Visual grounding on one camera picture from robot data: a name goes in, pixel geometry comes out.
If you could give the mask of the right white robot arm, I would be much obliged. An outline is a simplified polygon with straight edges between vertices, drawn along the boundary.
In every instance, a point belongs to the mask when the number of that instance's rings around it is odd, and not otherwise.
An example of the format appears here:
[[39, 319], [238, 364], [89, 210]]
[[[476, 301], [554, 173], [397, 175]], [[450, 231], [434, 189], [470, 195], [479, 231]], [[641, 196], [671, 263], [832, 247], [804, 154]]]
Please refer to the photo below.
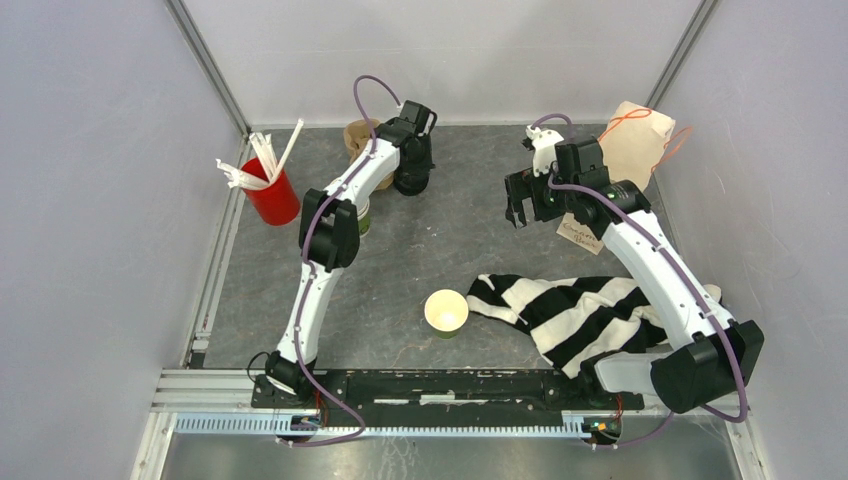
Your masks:
[[577, 382], [580, 400], [602, 408], [618, 392], [652, 395], [677, 414], [703, 408], [726, 421], [745, 420], [745, 387], [764, 344], [761, 328], [735, 320], [708, 293], [666, 240], [642, 191], [630, 180], [611, 181], [596, 139], [569, 143], [541, 130], [522, 144], [533, 154], [532, 165], [504, 179], [506, 219], [525, 227], [526, 199], [536, 221], [573, 214], [626, 267], [669, 343], [662, 353], [592, 356], [591, 372]]

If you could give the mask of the green paper coffee cup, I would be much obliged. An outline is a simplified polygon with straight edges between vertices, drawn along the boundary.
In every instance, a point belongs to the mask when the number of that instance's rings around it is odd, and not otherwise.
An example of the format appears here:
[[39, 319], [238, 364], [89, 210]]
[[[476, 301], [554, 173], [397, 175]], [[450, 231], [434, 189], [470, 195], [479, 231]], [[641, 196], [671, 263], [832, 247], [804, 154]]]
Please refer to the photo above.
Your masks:
[[457, 291], [433, 292], [424, 303], [424, 318], [433, 333], [442, 339], [455, 337], [469, 315], [466, 298]]

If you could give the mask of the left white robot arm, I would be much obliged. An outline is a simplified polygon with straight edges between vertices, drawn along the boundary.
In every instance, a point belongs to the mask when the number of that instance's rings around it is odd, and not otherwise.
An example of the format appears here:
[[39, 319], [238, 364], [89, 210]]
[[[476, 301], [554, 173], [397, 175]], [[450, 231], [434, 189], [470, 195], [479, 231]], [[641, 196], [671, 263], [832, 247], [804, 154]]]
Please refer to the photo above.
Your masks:
[[301, 277], [292, 312], [265, 376], [278, 397], [302, 407], [313, 397], [309, 376], [333, 289], [360, 249], [358, 209], [367, 203], [384, 177], [407, 196], [423, 192], [434, 167], [430, 133], [437, 115], [423, 121], [395, 117], [376, 128], [356, 160], [322, 190], [304, 196], [299, 232]]

